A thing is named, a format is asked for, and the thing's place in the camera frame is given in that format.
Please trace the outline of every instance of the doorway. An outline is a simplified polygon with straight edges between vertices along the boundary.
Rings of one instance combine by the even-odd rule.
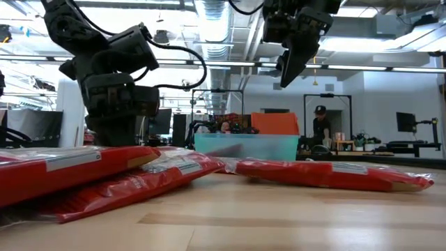
[[[335,132],[343,132],[342,130],[342,111],[341,110],[327,110],[326,119],[331,125],[331,135],[333,139]]]

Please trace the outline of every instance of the wooden table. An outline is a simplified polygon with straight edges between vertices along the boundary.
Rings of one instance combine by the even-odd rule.
[[[415,194],[299,188],[213,174],[66,225],[0,231],[1,251],[441,251],[446,172]]]

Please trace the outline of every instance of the light wood grain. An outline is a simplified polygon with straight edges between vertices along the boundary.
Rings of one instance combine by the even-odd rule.
[[[66,225],[0,231],[1,251],[446,250],[446,172],[418,193],[300,188],[212,174]]]

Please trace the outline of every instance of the red plastic bag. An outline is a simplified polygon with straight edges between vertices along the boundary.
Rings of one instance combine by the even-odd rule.
[[[151,147],[12,149],[0,151],[0,207],[146,164]]]
[[[38,211],[55,215],[60,223],[70,222],[149,199],[222,168],[222,161],[195,152],[156,160],[141,169],[45,198],[38,202]]]
[[[291,185],[380,192],[416,192],[433,185],[429,178],[405,174],[389,167],[340,162],[223,159],[228,172]]]

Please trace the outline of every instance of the teal plastic bin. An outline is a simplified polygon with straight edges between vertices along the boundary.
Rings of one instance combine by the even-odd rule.
[[[215,157],[294,161],[297,135],[196,134],[195,150]]]

